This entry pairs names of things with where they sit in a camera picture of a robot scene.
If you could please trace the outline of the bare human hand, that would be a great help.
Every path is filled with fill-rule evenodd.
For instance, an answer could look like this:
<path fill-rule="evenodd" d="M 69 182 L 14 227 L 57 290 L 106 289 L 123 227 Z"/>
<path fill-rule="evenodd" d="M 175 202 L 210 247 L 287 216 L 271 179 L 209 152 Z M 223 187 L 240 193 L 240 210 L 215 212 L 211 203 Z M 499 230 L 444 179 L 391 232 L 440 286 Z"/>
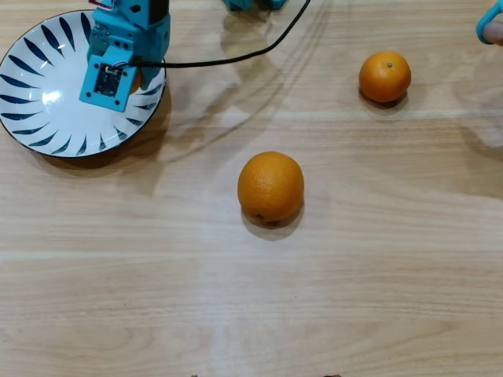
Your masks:
<path fill-rule="evenodd" d="M 483 37 L 490 44 L 503 45 L 503 23 L 491 21 L 483 29 Z"/>

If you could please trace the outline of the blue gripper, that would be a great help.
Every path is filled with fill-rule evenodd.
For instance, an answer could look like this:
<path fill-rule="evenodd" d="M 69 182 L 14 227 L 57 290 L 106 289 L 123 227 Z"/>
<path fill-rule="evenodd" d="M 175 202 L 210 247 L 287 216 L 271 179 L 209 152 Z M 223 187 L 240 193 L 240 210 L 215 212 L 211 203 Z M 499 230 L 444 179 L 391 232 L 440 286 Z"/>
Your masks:
<path fill-rule="evenodd" d="M 163 60 L 170 42 L 171 17 L 167 10 L 95 10 L 88 38 L 87 59 L 109 66 Z M 142 66 L 141 89 L 165 82 L 165 70 Z"/>

